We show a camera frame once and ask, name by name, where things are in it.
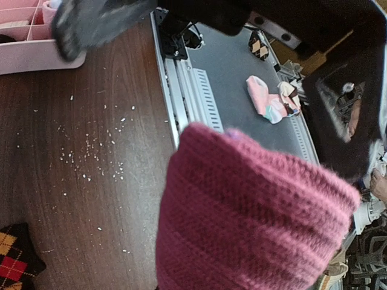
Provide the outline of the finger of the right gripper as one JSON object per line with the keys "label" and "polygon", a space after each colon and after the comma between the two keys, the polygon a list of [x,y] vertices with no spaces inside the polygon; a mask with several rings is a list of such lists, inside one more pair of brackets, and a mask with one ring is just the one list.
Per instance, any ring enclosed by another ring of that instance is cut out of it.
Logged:
{"label": "finger of the right gripper", "polygon": [[330,61],[302,82],[320,162],[354,181],[386,144],[386,44]]}

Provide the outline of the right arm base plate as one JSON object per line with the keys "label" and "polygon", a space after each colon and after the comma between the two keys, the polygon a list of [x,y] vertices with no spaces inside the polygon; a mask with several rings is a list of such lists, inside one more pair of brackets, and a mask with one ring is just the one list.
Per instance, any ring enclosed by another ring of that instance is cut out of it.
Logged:
{"label": "right arm base plate", "polygon": [[204,45],[197,22],[188,21],[165,9],[154,11],[161,55],[167,59],[187,60],[187,49],[198,50]]}

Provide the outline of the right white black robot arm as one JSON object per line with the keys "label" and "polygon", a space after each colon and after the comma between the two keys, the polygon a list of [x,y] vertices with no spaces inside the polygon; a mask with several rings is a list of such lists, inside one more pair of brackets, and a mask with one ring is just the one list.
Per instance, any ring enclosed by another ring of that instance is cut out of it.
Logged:
{"label": "right white black robot arm", "polygon": [[303,59],[325,52],[307,76],[322,163],[346,179],[372,169],[386,142],[386,13],[375,1],[63,1],[51,24],[67,62],[113,40],[156,8],[167,10],[163,31],[175,37],[190,22],[235,36],[247,23],[275,25],[269,34]]}

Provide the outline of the black argyle sock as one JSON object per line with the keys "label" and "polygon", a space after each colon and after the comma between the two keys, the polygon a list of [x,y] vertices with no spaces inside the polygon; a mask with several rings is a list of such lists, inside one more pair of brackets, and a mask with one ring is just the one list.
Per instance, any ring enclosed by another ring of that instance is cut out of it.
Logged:
{"label": "black argyle sock", "polygon": [[35,251],[27,223],[1,229],[1,289],[34,289],[33,279],[46,267]]}

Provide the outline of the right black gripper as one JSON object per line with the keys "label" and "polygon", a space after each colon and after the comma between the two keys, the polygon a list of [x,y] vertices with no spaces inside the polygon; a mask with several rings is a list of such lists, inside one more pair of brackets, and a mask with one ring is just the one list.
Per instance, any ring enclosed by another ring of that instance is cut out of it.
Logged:
{"label": "right black gripper", "polygon": [[302,58],[343,40],[351,51],[386,45],[386,13],[376,1],[158,1],[158,6],[235,36],[251,23]]}

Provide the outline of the maroon purple orange sock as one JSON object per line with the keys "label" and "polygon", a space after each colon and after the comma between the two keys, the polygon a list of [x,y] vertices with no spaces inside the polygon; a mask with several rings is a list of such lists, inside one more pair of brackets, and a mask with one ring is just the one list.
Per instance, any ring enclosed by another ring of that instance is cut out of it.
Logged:
{"label": "maroon purple orange sock", "polygon": [[188,125],[167,168],[159,289],[307,289],[347,234],[359,192],[241,131]]}

